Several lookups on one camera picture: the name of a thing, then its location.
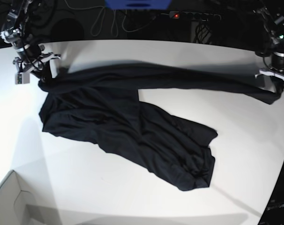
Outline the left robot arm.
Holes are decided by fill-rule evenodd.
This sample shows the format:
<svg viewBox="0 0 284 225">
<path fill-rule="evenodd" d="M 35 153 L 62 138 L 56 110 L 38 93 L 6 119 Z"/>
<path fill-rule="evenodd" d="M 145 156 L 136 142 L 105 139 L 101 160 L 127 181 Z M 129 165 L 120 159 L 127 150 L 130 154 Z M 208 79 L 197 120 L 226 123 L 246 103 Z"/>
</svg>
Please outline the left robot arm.
<svg viewBox="0 0 284 225">
<path fill-rule="evenodd" d="M 260 4 L 255 13 L 262 16 L 269 40 L 261 53 L 265 68 L 259 74 L 284 81 L 284 13 L 271 0 L 261 0 Z"/>
</svg>

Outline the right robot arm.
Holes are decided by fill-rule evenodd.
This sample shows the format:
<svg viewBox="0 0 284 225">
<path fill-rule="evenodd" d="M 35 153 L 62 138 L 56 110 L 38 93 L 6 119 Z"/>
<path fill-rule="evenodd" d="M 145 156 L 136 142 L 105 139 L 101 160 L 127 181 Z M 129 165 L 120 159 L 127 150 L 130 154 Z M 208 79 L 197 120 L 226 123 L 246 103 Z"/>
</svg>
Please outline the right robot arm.
<svg viewBox="0 0 284 225">
<path fill-rule="evenodd" d="M 60 54 L 45 53 L 45 46 L 32 35 L 30 17 L 40 5 L 40 0 L 12 1 L 0 30 L 0 37 L 5 43 L 11 44 L 17 53 L 13 60 L 16 68 L 15 84 L 28 84 L 30 75 L 41 82 L 50 80 L 50 61 L 60 59 Z"/>
</svg>

